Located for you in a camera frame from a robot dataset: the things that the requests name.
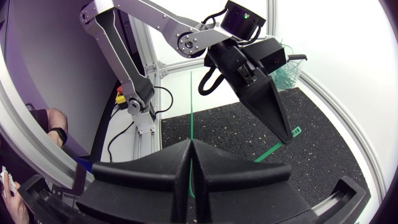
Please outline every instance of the white wall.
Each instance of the white wall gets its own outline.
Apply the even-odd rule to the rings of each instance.
[[[214,14],[216,12],[220,12],[224,9],[227,0],[201,0],[201,1],[181,1],[181,0],[151,0],[152,2],[164,7],[170,12],[178,15],[187,17],[189,19],[193,19],[194,21],[201,22],[207,16]],[[234,0],[235,3],[242,5],[246,9],[251,10],[252,12],[258,14],[259,16],[267,19],[267,1],[266,0]],[[224,19],[224,15],[216,18],[217,22],[220,22]],[[267,30],[267,22],[261,30],[260,37],[264,37],[266,35]],[[154,43],[155,51],[157,59],[163,63],[171,64],[177,62],[187,61],[189,59],[182,57],[179,55],[174,48],[172,48],[166,40],[163,38],[162,34],[150,28],[150,34],[152,36],[152,41]]]
[[[388,187],[398,165],[398,45],[379,1],[278,1],[276,26],[365,134]]]
[[[162,79],[162,86],[169,89],[174,98],[170,110],[162,113],[162,119],[191,113],[191,79],[192,72],[192,107],[193,112],[208,110],[218,106],[228,105],[239,101],[228,82],[224,80],[219,87],[210,95],[202,96],[198,92],[200,80],[209,70],[207,67],[195,68],[167,75]],[[206,82],[205,90],[209,89],[217,79],[220,72],[216,70],[213,76]],[[170,106],[171,98],[166,91],[162,90],[162,110]]]

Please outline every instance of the metal bracket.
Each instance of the metal bracket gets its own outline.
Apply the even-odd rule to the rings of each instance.
[[[156,71],[157,71],[156,64],[145,66],[145,73],[146,74],[152,73],[152,72],[156,72]]]
[[[153,133],[155,131],[154,117],[152,116],[152,103],[139,115],[132,115],[132,120],[137,126],[138,134]]]

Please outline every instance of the person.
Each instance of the person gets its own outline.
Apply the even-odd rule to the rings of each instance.
[[[30,106],[32,107],[30,112],[40,127],[58,147],[62,148],[66,143],[66,134],[68,132],[66,115],[55,108],[35,110],[31,104]],[[0,166],[6,167],[12,178],[22,184],[37,174],[12,150],[2,136],[0,136]],[[15,182],[17,189],[21,186],[18,182]],[[29,223],[29,220],[34,219],[33,214],[26,208],[19,193],[11,195],[8,187],[8,175],[4,177],[4,186],[1,194],[3,198],[0,203],[1,223]]]

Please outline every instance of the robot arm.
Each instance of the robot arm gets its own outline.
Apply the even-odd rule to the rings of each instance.
[[[286,63],[285,52],[275,39],[252,44],[265,19],[232,1],[204,22],[176,16],[148,0],[94,0],[89,3],[80,12],[81,24],[97,40],[121,82],[128,112],[132,115],[151,111],[154,89],[149,79],[138,72],[116,30],[115,9],[157,29],[183,57],[201,56],[208,48],[205,66],[210,67],[210,71],[200,83],[200,94],[210,94],[226,79],[241,102],[284,143],[293,138],[279,94],[268,76]],[[214,17],[223,13],[226,15],[222,23],[216,23]],[[206,25],[208,19],[213,19],[213,23]],[[249,40],[256,29],[257,34]],[[222,74],[211,89],[205,91],[205,82],[215,68]]]
[[[140,74],[123,45],[114,25],[114,10],[124,11],[163,34],[167,43],[181,56],[195,58],[213,44],[231,37],[225,30],[176,16],[148,0],[94,0],[80,12],[87,33],[100,46],[123,86],[128,112],[141,114],[154,94],[152,83]]]
[[[80,12],[81,23],[86,26],[96,16],[114,9],[157,29],[167,43],[186,58],[198,57],[207,47],[232,37],[220,27],[176,16],[148,0],[94,0]]]

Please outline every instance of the aluminum arm link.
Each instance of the aluminum arm link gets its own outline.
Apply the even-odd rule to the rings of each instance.
[[[211,29],[191,19],[176,16],[148,0],[95,0],[80,12],[82,24],[88,24],[97,15],[119,9],[141,20],[162,33],[167,43],[181,56],[200,56],[207,47],[226,40],[232,35],[218,26]]]

